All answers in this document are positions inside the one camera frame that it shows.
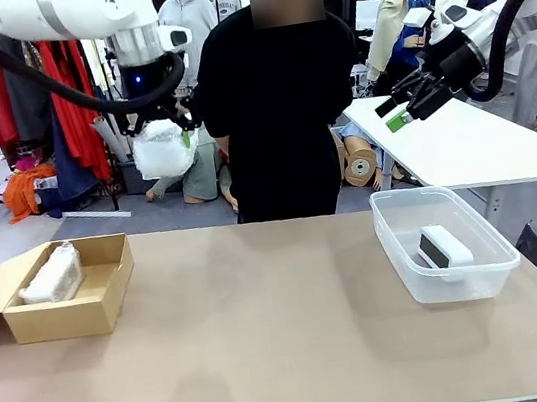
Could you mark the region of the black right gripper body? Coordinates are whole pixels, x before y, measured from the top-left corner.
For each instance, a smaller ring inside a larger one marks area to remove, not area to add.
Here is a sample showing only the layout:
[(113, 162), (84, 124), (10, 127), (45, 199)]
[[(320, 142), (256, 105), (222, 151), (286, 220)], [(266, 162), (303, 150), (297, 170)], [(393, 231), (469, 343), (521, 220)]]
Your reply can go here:
[(456, 91), (478, 76), (484, 61), (470, 44), (463, 44), (431, 72), (422, 73), (420, 83), (411, 94), (410, 109), (413, 119), (427, 120), (450, 99)]

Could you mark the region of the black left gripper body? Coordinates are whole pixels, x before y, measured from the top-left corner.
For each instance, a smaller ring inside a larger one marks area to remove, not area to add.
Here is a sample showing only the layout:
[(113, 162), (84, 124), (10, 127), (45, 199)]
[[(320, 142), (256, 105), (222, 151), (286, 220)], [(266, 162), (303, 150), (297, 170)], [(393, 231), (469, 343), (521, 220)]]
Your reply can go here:
[[(123, 96), (129, 99), (140, 98), (155, 92), (159, 87), (167, 87), (167, 79), (170, 76), (171, 67), (166, 62), (154, 61), (147, 65), (121, 67), (120, 77), (122, 83)], [(175, 90), (169, 89), (154, 104), (150, 104), (147, 109), (143, 109), (148, 121), (164, 119), (167, 115), (162, 112), (162, 108), (167, 108), (169, 112), (175, 109)]]

